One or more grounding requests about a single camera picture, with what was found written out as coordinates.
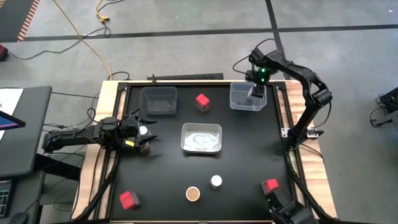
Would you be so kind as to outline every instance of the brown cup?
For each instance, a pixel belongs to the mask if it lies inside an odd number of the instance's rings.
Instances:
[[[189,187],[185,196],[190,202],[196,202],[200,198],[200,191],[197,187]]]

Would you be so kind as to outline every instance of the keyboard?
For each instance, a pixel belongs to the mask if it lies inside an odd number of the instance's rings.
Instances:
[[[11,206],[12,180],[0,180],[0,218],[7,218]]]

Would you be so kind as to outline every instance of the hazard tape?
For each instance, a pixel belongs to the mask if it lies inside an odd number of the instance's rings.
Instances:
[[[29,28],[29,25],[32,22],[33,16],[35,15],[36,9],[39,6],[39,1],[40,0],[33,0],[33,3],[29,9],[29,12],[27,13],[24,25],[22,25],[21,31],[19,32],[18,42],[21,42],[24,40],[26,32]]]

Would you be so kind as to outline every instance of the computer monitor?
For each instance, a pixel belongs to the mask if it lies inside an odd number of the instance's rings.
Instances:
[[[20,119],[0,111],[0,131],[13,128],[23,128],[25,125],[25,122]]]

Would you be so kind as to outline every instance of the red object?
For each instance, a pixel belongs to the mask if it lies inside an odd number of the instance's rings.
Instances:
[[[278,180],[277,179],[266,180],[266,187],[267,187],[267,192],[273,191],[274,189],[279,187]]]
[[[0,45],[0,62],[6,60],[8,49]]]
[[[122,203],[123,209],[135,208],[139,205],[137,195],[135,195],[135,193],[131,194],[130,191],[126,191],[121,194],[119,199]]]
[[[202,112],[206,112],[209,109],[210,100],[203,94],[197,96],[197,108]]]
[[[265,195],[279,187],[277,179],[269,179],[261,183],[262,191]]]

